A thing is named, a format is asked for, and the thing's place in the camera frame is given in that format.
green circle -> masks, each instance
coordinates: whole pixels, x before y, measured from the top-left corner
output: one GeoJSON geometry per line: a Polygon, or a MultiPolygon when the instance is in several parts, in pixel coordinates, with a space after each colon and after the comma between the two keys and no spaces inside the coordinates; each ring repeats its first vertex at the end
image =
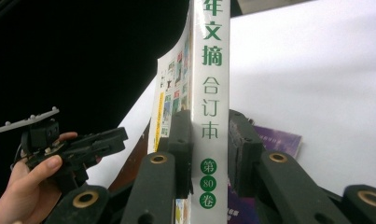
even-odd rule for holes
{"type": "Polygon", "coordinates": [[[205,175],[212,175],[216,171],[216,162],[213,159],[205,159],[200,168],[205,175]]]}
{"type": "Polygon", "coordinates": [[[200,196],[200,205],[205,209],[211,209],[216,204],[216,197],[213,193],[205,192],[200,196]]]}
{"type": "Polygon", "coordinates": [[[211,175],[205,175],[202,180],[200,180],[200,187],[204,191],[213,191],[216,188],[216,180],[211,175]]]}

human hand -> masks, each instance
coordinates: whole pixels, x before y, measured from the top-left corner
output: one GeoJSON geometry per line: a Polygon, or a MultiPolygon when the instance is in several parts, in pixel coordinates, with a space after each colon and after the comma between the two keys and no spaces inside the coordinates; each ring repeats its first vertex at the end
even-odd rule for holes
{"type": "MultiPolygon", "coordinates": [[[[59,141],[77,137],[77,133],[62,133],[59,141]]],[[[18,161],[13,167],[7,189],[0,199],[0,224],[37,224],[43,221],[60,199],[61,192],[48,177],[63,164],[60,156],[52,156],[39,163],[31,172],[18,161]]]]}

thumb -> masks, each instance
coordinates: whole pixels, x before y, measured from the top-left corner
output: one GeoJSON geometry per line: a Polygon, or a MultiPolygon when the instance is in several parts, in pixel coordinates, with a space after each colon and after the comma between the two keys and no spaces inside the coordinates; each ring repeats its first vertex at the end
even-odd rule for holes
{"type": "Polygon", "coordinates": [[[46,178],[54,175],[63,164],[60,156],[52,156],[39,163],[20,183],[21,188],[33,189],[46,178]]]}

book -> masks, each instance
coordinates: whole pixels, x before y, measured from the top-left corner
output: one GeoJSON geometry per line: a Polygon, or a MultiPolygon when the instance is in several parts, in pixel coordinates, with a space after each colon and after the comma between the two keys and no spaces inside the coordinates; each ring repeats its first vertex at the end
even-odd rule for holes
{"type": "Polygon", "coordinates": [[[188,109],[192,122],[194,193],[176,200],[177,224],[227,223],[229,44],[230,1],[191,0],[180,39],[158,59],[147,152],[173,113],[188,109]]]}
{"type": "MultiPolygon", "coordinates": [[[[258,133],[266,150],[277,150],[289,154],[293,158],[297,157],[302,140],[301,135],[257,125],[253,125],[253,128],[258,133]]],[[[228,188],[228,224],[260,223],[255,211],[255,199],[240,198],[230,185],[228,188]]]]}

white table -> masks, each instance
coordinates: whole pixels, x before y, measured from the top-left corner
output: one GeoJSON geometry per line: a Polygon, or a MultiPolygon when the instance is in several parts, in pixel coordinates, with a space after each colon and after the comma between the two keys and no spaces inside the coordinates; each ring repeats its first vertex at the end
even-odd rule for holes
{"type": "MultiPolygon", "coordinates": [[[[376,0],[312,1],[233,18],[230,29],[230,108],[301,134],[298,162],[320,187],[376,188],[376,0]]],[[[89,184],[115,179],[153,92],[154,81],[119,125],[127,148],[90,168],[89,184]]]]}

